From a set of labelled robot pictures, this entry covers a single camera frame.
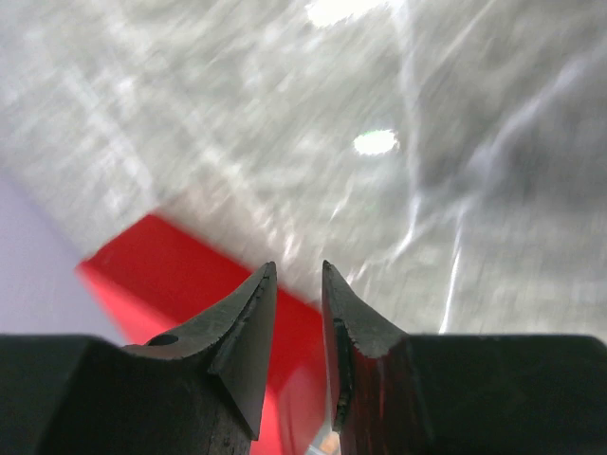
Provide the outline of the red box lid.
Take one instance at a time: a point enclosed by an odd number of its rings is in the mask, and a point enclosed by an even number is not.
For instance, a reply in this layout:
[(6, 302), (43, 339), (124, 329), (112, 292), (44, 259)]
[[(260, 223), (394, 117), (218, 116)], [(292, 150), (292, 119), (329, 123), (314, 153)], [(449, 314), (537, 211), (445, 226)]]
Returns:
[[(250, 272), (159, 215), (148, 214), (78, 270), (131, 343), (142, 344), (233, 291)], [(325, 422), (322, 317), (278, 291), (266, 396), (254, 454), (337, 454)]]

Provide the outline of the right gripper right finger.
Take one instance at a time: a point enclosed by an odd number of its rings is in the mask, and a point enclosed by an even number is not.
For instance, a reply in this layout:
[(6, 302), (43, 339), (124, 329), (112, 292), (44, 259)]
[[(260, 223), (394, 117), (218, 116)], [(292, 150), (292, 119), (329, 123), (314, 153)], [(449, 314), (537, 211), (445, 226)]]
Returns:
[(602, 454), (606, 347), (571, 335), (410, 335), (322, 266), (344, 454)]

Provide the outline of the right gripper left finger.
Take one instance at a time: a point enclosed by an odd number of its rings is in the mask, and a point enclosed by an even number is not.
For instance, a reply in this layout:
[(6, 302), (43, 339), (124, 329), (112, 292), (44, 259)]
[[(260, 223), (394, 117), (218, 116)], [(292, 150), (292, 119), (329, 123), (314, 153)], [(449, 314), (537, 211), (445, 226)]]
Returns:
[(259, 438), (277, 300), (266, 263), (143, 345), (1, 338), (5, 454), (246, 454)]

